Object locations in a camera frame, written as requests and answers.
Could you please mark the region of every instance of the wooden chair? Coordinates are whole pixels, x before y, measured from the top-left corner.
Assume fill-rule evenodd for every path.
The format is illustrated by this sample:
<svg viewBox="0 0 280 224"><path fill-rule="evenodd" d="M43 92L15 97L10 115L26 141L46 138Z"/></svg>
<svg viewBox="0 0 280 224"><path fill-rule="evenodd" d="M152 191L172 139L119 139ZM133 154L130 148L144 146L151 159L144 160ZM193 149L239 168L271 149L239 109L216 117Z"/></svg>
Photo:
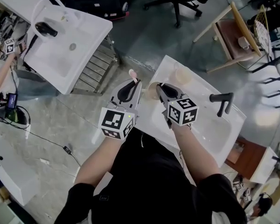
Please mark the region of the wooden chair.
<svg viewBox="0 0 280 224"><path fill-rule="evenodd" d="M232 11L234 19L221 20L228 12ZM232 64L253 59L262 54L246 26L242 16L239 14L234 2L232 2L207 28L194 39L197 42L210 28L214 28L223 50L227 56L227 62L221 66L208 70L207 73L221 69ZM249 42L249 49L242 49L238 44L238 38L244 36Z"/></svg>

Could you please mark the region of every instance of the beige cup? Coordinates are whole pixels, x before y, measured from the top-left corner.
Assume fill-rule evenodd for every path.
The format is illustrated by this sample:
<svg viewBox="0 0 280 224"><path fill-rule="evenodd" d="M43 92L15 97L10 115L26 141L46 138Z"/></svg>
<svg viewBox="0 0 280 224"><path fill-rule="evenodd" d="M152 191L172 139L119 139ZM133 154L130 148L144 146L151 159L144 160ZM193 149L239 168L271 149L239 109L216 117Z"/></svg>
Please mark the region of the beige cup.
<svg viewBox="0 0 280 224"><path fill-rule="evenodd" d="M187 84L191 81L192 75L190 69L185 67L178 62L174 63L174 70L169 76L169 81L173 84Z"/></svg>
<svg viewBox="0 0 280 224"><path fill-rule="evenodd" d="M148 85L148 87L144 90L144 96L146 99L154 99L159 100L158 93L157 93L157 84L160 82L155 81Z"/></svg>

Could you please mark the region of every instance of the concrete floor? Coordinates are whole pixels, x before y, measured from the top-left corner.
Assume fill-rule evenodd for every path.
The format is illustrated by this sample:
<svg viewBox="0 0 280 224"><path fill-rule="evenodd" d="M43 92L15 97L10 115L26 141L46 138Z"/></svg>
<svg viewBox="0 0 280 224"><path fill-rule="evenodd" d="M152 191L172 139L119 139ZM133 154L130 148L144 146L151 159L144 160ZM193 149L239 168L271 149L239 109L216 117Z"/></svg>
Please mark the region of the concrete floor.
<svg viewBox="0 0 280 224"><path fill-rule="evenodd" d="M106 93L97 97L80 95L59 96L21 102L31 114L34 132L60 145L72 147L73 154L83 163L94 152L103 137L100 135L98 117L109 95L117 84L129 78L128 69L137 70L144 85L148 84L162 58L169 55L188 66L222 93L234 92L235 105L247 116L241 135L263 146L275 147L280 140L280 96L267 99L264 96L280 90L280 82L261 84L268 77L278 77L274 67L267 67L255 74L235 64L228 68L205 73L205 69L223 64L226 59L219 42L213 41L209 31L197 43L199 34L228 3L226 0L209 0L200 5L203 15L195 20L195 12L181 6L183 25L175 29L173 5L151 7L143 11L143 3L152 0L136 0L130 16L114 22L112 35L115 46L125 57L126 65L117 70ZM247 0L235 0L243 7ZM256 14L246 7L240 11L245 19ZM23 130L0 124L5 139L16 149L23 160L39 175L41 192L25 208L40 224L52 224L64 206L67 192L73 185L78 165L60 147L43 141Z"/></svg>

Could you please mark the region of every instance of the sink basin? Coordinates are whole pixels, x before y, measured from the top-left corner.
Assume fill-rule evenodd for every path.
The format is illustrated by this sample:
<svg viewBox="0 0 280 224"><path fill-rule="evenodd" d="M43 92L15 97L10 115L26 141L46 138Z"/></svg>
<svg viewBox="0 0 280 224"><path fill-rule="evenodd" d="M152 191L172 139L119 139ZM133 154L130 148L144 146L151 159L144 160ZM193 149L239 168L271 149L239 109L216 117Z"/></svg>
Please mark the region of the sink basin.
<svg viewBox="0 0 280 224"><path fill-rule="evenodd" d="M174 71L176 62L165 56L151 82L167 80L168 75ZM246 116L232 105L229 114L224 113L222 117L218 117L221 103L210 102L209 96L220 93L194 72L191 71L190 74L191 81L186 85L179 85L179 88L199 106L197 120L192 123L192 132L220 167L232 149ZM138 106L139 118L136 128L155 137L160 143L179 148L173 131L168 128L162 115L164 110L165 107L160 101L147 100L143 96Z"/></svg>
<svg viewBox="0 0 280 224"><path fill-rule="evenodd" d="M25 62L62 94L69 94L91 56L112 29L112 22L80 11L82 21L75 28L66 19L60 6L47 5L35 18L35 22L48 23L58 34L48 36L43 42L36 40L25 57ZM28 30L28 43L34 36Z"/></svg>

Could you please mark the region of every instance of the black shirt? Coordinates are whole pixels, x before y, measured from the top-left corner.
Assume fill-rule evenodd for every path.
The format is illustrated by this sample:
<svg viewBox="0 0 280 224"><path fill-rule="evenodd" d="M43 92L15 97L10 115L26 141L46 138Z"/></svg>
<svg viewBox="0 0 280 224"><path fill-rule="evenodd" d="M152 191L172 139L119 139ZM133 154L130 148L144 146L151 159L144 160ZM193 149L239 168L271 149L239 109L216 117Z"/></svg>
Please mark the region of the black shirt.
<svg viewBox="0 0 280 224"><path fill-rule="evenodd" d="M195 187L174 156L154 138L133 129L116 156L109 184L93 196L94 187L80 183L55 224L92 223L211 223L212 212L224 212L231 224L247 223L246 215L221 174Z"/></svg>

